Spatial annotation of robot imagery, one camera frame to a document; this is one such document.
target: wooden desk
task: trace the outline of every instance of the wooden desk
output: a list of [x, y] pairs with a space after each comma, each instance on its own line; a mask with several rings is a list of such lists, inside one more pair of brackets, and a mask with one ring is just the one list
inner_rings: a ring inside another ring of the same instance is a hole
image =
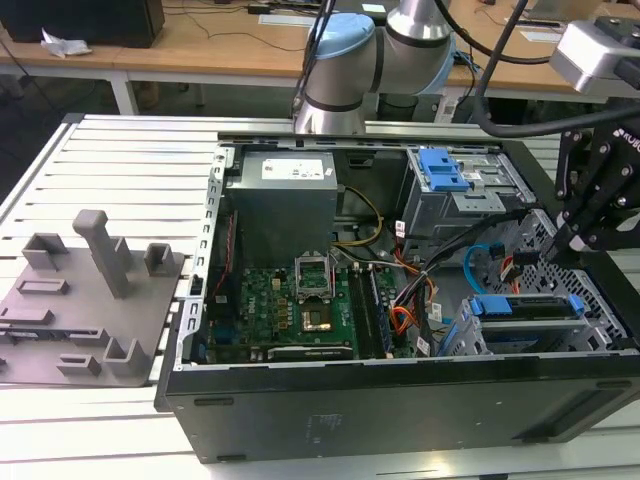
[[[476, 0], [453, 0], [451, 13], [474, 38], [487, 47], [493, 47], [502, 32], [505, 17], [512, 11], [513, 1], [498, 0], [495, 6], [485, 6]], [[234, 3], [230, 9], [244, 4]], [[186, 5], [202, 7], [195, 0], [186, 0]], [[273, 45], [298, 50], [304, 47], [307, 28], [261, 25], [258, 16], [248, 15], [244, 10], [228, 13], [221, 9], [220, 13], [215, 14], [190, 10], [194, 13], [185, 15], [182, 0], [165, 0], [165, 6], [167, 15], [164, 29], [150, 49], [92, 47], [94, 53], [90, 55], [58, 59], [37, 44], [14, 43], [6, 33], [2, 38], [32, 75], [110, 81], [122, 114], [137, 113], [131, 81], [286, 87], [295, 84], [301, 70], [302, 51], [283, 51], [248, 35], [216, 35], [251, 34]], [[640, 12], [629, 5], [603, 4], [599, 14], [640, 18]], [[550, 55], [555, 44], [529, 42], [520, 33], [528, 30], [550, 31], [519, 27], [512, 35], [506, 53], [523, 57]], [[458, 48], [468, 51], [468, 46], [462, 41], [458, 42]], [[479, 65], [486, 65], [487, 57], [481, 53], [474, 51], [474, 59]], [[0, 49], [1, 73], [21, 74], [3, 49]], [[455, 105], [470, 82], [467, 68], [454, 67], [444, 89], [436, 121], [451, 120]], [[500, 63], [488, 94], [493, 97], [541, 100], [605, 100], [575, 93], [549, 65]]]
[[[116, 68], [290, 78], [300, 75], [308, 28], [261, 25], [258, 23], [260, 17], [249, 15], [246, 10], [185, 15], [181, 1], [165, 0], [164, 4], [176, 8], [171, 9], [171, 15], [166, 15], [164, 28], [153, 47], [123, 48], [116, 55]], [[243, 33], [295, 51], [269, 46]]]

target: blue cable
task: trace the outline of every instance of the blue cable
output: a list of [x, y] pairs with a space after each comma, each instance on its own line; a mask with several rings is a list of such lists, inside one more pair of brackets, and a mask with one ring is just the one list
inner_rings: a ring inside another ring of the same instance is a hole
[[478, 284], [475, 278], [473, 278], [473, 274], [471, 273], [471, 265], [469, 265], [469, 262], [471, 261], [471, 255], [476, 250], [486, 250], [488, 252], [489, 245], [487, 245], [486, 243], [477, 243], [476, 245], [470, 246], [467, 250], [467, 253], [465, 253], [464, 255], [462, 270], [464, 271], [464, 277], [467, 279], [467, 282], [469, 282], [469, 285], [471, 285], [471, 288], [473, 288], [476, 293], [486, 294], [487, 291]]

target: gray plastic block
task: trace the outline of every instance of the gray plastic block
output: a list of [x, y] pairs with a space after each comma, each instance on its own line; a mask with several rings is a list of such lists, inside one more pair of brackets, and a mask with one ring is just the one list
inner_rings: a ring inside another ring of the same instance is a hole
[[113, 237], [111, 241], [116, 250], [116, 256], [118, 260], [120, 260], [120, 265], [122, 265], [125, 272], [128, 272], [131, 268], [131, 252], [129, 251], [129, 245], [127, 245], [127, 239], [124, 237]]
[[[125, 269], [129, 250], [126, 242], [108, 238], [108, 244], [112, 257], [117, 259], [115, 263]], [[145, 251], [129, 251], [130, 265], [125, 276], [130, 288], [125, 298], [117, 300], [105, 285], [89, 249], [65, 248], [63, 253], [49, 253], [57, 270], [27, 265], [0, 302], [0, 314], [5, 310], [5, 317], [24, 311], [40, 314], [20, 314], [20, 318], [27, 319], [22, 323], [0, 318], [0, 357], [7, 362], [7, 368], [0, 369], [0, 383], [144, 385], [184, 263], [184, 255], [172, 253], [165, 246], [151, 250], [151, 256], [160, 259], [151, 263], [152, 270], [174, 274], [150, 276], [145, 261], [145, 257], [150, 260], [149, 255]], [[61, 288], [66, 289], [65, 294], [52, 295], [49, 291], [55, 290], [51, 285], [65, 283], [67, 287]], [[25, 287], [29, 293], [18, 290]], [[53, 315], [49, 324], [34, 323], [34, 319], [43, 319], [42, 312], [47, 311]], [[97, 376], [64, 375], [57, 368], [61, 355], [93, 357], [102, 370]]]
[[73, 221], [73, 229], [84, 237], [102, 273], [113, 298], [125, 298], [129, 291], [126, 270], [116, 255], [111, 238], [107, 234], [107, 214], [102, 210], [81, 210]]
[[97, 377], [102, 371], [102, 367], [93, 356], [72, 353], [60, 355], [60, 361], [56, 364], [56, 368], [67, 377], [73, 375], [92, 375]]
[[65, 295], [69, 291], [66, 280], [25, 280], [18, 286], [23, 295]]
[[47, 325], [55, 318], [51, 310], [45, 308], [10, 308], [0, 309], [0, 322], [15, 325]]
[[171, 246], [166, 243], [150, 243], [144, 254], [144, 263], [150, 277], [170, 277], [177, 273]]
[[106, 347], [111, 337], [104, 328], [94, 334], [72, 333], [69, 340], [78, 347]]
[[138, 374], [150, 362], [151, 359], [144, 354], [136, 338], [131, 341], [129, 350], [125, 352], [118, 340], [112, 337], [102, 357], [103, 365], [109, 368], [114, 375], [122, 377]]
[[67, 253], [62, 239], [54, 233], [34, 233], [22, 249], [24, 258], [34, 270], [57, 270], [52, 255]]

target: connector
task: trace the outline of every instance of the connector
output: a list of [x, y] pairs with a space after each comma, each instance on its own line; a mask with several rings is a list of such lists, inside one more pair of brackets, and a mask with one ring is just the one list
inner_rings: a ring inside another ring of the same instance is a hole
[[269, 15], [271, 13], [271, 7], [260, 4], [249, 5], [247, 6], [247, 13], [249, 15]]
[[491, 260], [498, 260], [499, 258], [504, 258], [506, 255], [504, 243], [496, 242], [493, 245], [489, 245], [489, 255], [491, 255]]
[[540, 250], [520, 250], [513, 251], [513, 264], [516, 267], [523, 265], [536, 265], [540, 261]]

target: sticker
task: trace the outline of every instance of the sticker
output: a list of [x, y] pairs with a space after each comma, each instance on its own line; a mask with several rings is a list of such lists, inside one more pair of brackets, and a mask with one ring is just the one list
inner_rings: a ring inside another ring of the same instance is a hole
[[482, 180], [482, 175], [477, 172], [462, 172], [462, 177], [465, 180]]
[[396, 237], [404, 238], [405, 224], [402, 220], [396, 220]]
[[530, 42], [558, 43], [562, 38], [560, 33], [520, 32]]
[[262, 161], [263, 180], [324, 180], [322, 160], [267, 158]]
[[384, 5], [379, 5], [376, 3], [363, 3], [362, 9], [365, 12], [370, 12], [370, 13], [386, 13], [387, 12], [384, 8]]
[[431, 347], [422, 337], [418, 337], [418, 343], [416, 344], [416, 347], [418, 347], [418, 350], [424, 353], [427, 357], [430, 356], [429, 354], [431, 353]]
[[431, 313], [429, 314], [429, 320], [442, 323], [442, 305], [439, 303], [431, 304]]

